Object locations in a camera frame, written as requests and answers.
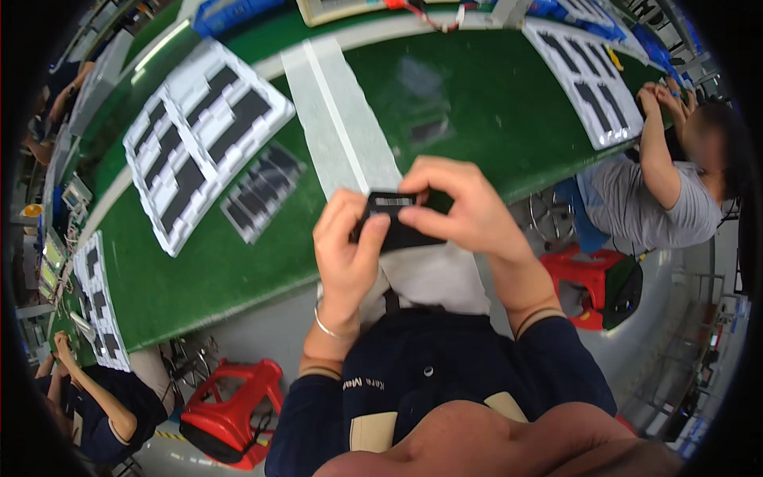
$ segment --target bangle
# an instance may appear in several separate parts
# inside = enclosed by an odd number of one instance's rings
[[[342,340],[342,341],[352,340],[352,339],[355,338],[355,334],[354,333],[346,335],[346,336],[342,336],[342,335],[336,334],[332,330],[329,330],[328,328],[326,328],[324,326],[324,324],[321,323],[320,319],[318,318],[318,305],[315,305],[315,322],[318,323],[318,326],[320,327],[321,330],[323,330],[323,332],[325,334],[329,335],[332,338],[337,338],[338,340]]]

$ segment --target finger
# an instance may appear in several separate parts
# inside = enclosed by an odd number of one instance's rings
[[[416,194],[416,205],[424,205],[429,200],[429,189],[425,189]]]
[[[441,240],[453,240],[459,229],[452,218],[426,207],[403,207],[398,212],[398,219],[424,235]]]
[[[317,240],[320,242],[331,243],[334,246],[349,243],[349,234],[358,224],[363,216],[365,204],[345,204],[341,210],[336,213],[333,220],[326,226],[323,235]]]
[[[476,166],[469,163],[444,160],[441,158],[426,158],[414,163],[403,182],[398,186],[400,192],[411,194],[427,190],[431,187],[443,191],[453,199],[458,199],[465,193],[465,174],[474,173]]]
[[[387,214],[377,214],[363,224],[358,240],[355,264],[360,267],[373,267],[378,264],[384,239],[387,237],[391,219]]]
[[[345,204],[363,204],[365,207],[367,201],[368,199],[359,192],[342,188],[337,189],[326,204],[326,207],[324,207],[324,211],[320,214],[318,222],[315,224],[313,238],[318,238],[325,233],[329,224],[333,222],[333,219],[339,214]]]

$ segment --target hand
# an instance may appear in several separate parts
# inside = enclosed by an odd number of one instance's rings
[[[689,114],[691,114],[697,110],[697,95],[695,95],[693,91],[688,89],[686,91],[686,96],[689,97],[688,108],[689,108]]]
[[[671,91],[675,91],[678,94],[681,94],[681,87],[678,85],[678,82],[675,80],[673,76],[666,76],[665,84],[668,85]]]
[[[681,99],[673,96],[670,93],[670,90],[665,88],[663,85],[655,85],[653,94],[655,95],[655,98],[657,98],[657,102],[665,106],[668,110],[670,110],[671,113],[684,113],[683,109],[681,109],[681,105],[679,104]]]
[[[379,253],[390,217],[386,214],[370,217],[363,225],[358,243],[349,242],[367,202],[362,194],[338,189],[313,229],[315,260],[324,287],[320,319],[326,326],[348,321],[378,276]]]
[[[454,203],[447,215],[420,206],[400,210],[400,222],[422,234],[452,240],[459,247],[513,262],[534,259],[522,231],[480,169],[442,157],[419,156],[398,189],[421,193],[443,191]]]
[[[67,368],[71,364],[76,366],[74,356],[72,356],[72,351],[69,349],[69,335],[67,335],[65,331],[59,331],[56,333],[56,335],[53,337],[53,344],[56,345],[56,350],[58,351],[58,359],[61,360],[62,364],[66,365]]]
[[[656,86],[654,83],[646,83],[636,95],[636,99],[641,101],[641,109],[644,110],[647,118],[653,114],[660,114],[660,104],[657,102],[654,86]]]

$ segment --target dark hair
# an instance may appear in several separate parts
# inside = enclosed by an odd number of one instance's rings
[[[642,440],[617,458],[581,474],[585,477],[672,477],[683,461],[662,442]]]
[[[742,118],[729,106],[716,102],[697,109],[705,126],[723,133],[723,158],[726,169],[724,199],[738,198],[748,187],[750,166],[755,157],[752,139]]]

